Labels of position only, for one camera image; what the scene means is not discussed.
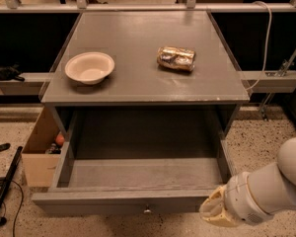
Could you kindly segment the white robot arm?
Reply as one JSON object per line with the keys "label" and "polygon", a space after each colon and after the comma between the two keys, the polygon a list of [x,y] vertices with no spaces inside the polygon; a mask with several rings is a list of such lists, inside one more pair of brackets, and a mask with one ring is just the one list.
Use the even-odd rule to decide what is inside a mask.
{"label": "white robot arm", "polygon": [[283,210],[296,210],[296,137],[281,145],[274,163],[218,187],[199,214],[212,225],[237,227],[264,223]]}

